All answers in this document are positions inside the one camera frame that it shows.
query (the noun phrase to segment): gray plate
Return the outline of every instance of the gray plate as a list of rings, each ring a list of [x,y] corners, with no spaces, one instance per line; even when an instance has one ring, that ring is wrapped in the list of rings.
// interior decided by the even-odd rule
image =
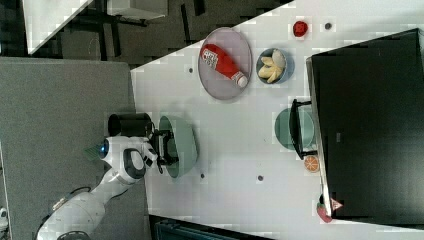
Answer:
[[[252,53],[244,36],[231,28],[219,28],[209,34],[202,47],[206,44],[215,44],[227,52],[250,81]],[[198,68],[203,87],[216,99],[232,99],[242,93],[249,85],[244,88],[238,87],[234,81],[209,67],[200,57],[198,58]]]

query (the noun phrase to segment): red cap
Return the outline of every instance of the red cap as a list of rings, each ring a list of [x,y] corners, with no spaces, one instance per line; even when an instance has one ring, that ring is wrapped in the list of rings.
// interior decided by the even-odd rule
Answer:
[[[293,34],[295,37],[303,37],[308,31],[308,24],[302,21],[297,21],[293,25]]]

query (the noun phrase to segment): green bowl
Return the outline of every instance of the green bowl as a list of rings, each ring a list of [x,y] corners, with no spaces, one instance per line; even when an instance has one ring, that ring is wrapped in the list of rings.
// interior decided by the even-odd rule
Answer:
[[[303,147],[307,148],[311,146],[314,140],[314,135],[315,135],[314,123],[312,122],[311,115],[309,115],[309,113],[303,109],[299,109],[299,118],[300,118],[300,126],[302,129]],[[277,137],[281,145],[283,145],[285,148],[290,150],[295,150],[291,140],[289,120],[290,120],[289,108],[285,109],[280,114],[278,114],[278,117],[275,120],[275,125],[274,125],[275,136]]]
[[[193,129],[184,119],[167,115],[160,118],[159,130],[171,130],[174,133],[174,139],[168,142],[167,150],[171,157],[178,156],[179,161],[166,166],[166,170],[173,178],[181,177],[189,172],[197,161]]]

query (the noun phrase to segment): sticker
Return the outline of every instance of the sticker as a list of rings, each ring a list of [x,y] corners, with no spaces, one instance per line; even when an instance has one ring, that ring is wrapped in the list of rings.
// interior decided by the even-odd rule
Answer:
[[[206,62],[209,67],[215,69],[216,64],[218,63],[218,54],[210,51],[209,49],[203,50],[202,54],[203,60]]]
[[[336,211],[337,209],[343,207],[343,204],[337,202],[336,200],[331,198],[331,208],[333,209],[333,211]]]

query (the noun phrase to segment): white table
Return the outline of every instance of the white table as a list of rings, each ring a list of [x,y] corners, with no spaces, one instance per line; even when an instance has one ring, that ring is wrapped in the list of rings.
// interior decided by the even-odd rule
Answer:
[[[297,19],[310,23],[303,41],[291,32]],[[333,24],[330,31],[324,30],[327,22]],[[200,83],[202,42],[134,69],[137,111],[150,113],[156,124],[161,111],[183,116],[193,123],[199,146],[198,162],[185,176],[171,179],[157,168],[147,172],[149,213],[273,239],[422,239],[424,233],[415,230],[324,224],[316,214],[319,174],[307,172],[273,130],[278,113],[294,98],[309,98],[306,58],[415,27],[424,27],[422,0],[296,0],[234,27],[246,36],[254,63],[264,49],[280,47],[294,56],[296,70],[289,81],[273,86],[253,75],[233,102],[214,100]]]

